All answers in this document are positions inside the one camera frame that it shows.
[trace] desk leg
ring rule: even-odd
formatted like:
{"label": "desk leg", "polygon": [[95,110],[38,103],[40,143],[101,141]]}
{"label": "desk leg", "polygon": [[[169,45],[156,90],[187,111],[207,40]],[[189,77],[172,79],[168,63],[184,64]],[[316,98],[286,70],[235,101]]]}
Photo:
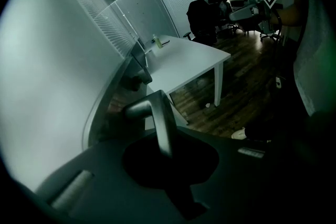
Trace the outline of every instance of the desk leg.
{"label": "desk leg", "polygon": [[172,107],[172,110],[173,110],[173,113],[175,114],[175,116],[182,122],[184,123],[185,125],[188,125],[188,121],[183,118],[183,116],[181,115],[181,113],[176,109],[176,107],[174,106],[174,103],[173,103],[173,100],[172,98],[170,97],[170,94],[167,94],[167,97],[169,98],[170,100],[170,105]]}
{"label": "desk leg", "polygon": [[222,95],[223,63],[215,66],[215,106],[219,106]]}

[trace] black office chair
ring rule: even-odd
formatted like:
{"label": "black office chair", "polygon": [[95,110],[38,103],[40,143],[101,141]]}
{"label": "black office chair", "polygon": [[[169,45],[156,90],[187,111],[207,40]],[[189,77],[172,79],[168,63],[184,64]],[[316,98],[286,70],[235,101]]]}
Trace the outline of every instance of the black office chair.
{"label": "black office chair", "polygon": [[[194,34],[194,42],[212,46],[217,42],[215,30],[215,16],[205,0],[196,0],[190,3],[187,12],[190,29]],[[190,38],[190,32],[183,37]]]}

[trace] office chair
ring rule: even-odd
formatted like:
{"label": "office chair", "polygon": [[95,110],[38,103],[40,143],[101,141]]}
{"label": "office chair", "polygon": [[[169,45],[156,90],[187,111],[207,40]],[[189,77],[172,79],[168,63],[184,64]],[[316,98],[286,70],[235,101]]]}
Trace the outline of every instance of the office chair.
{"label": "office chair", "polygon": [[[217,42],[216,29],[215,29],[215,16],[210,6],[205,0],[196,0],[189,4],[187,12],[190,29],[194,34],[194,42],[202,43],[212,46]],[[190,38],[190,32],[186,33],[183,37]]]}
{"label": "office chair", "polygon": [[[278,3],[275,3],[274,5],[273,5],[273,7],[272,8],[275,8],[275,9],[283,9],[284,8],[284,6],[282,5],[282,4],[278,4]],[[267,37],[269,37],[269,38],[271,38],[274,42],[276,42],[276,40],[277,40],[277,38],[278,38],[278,34],[272,34],[271,36],[268,36],[268,35],[262,35],[261,33],[260,33],[260,41],[262,42],[263,41],[263,39],[264,38],[267,38]]]}

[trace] white desk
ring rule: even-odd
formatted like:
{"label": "white desk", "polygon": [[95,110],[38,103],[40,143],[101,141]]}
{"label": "white desk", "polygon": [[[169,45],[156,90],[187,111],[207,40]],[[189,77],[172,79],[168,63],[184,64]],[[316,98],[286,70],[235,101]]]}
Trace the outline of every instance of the white desk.
{"label": "white desk", "polygon": [[153,92],[163,90],[168,96],[210,69],[215,69],[215,106],[221,101],[223,62],[231,57],[227,52],[196,43],[188,39],[160,36],[163,45],[159,49],[151,45],[155,55],[153,69],[149,71],[153,81],[148,84]]}

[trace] wooden floor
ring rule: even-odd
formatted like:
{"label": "wooden floor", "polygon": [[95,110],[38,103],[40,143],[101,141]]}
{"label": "wooden floor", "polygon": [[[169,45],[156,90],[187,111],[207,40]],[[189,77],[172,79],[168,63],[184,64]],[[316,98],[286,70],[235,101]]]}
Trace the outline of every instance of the wooden floor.
{"label": "wooden floor", "polygon": [[271,119],[274,43],[269,38],[261,43],[258,32],[244,36],[238,30],[236,37],[219,38],[214,47],[231,54],[224,62],[220,105],[214,106],[213,70],[171,93],[176,108],[189,121],[189,128],[230,137],[247,124]]}

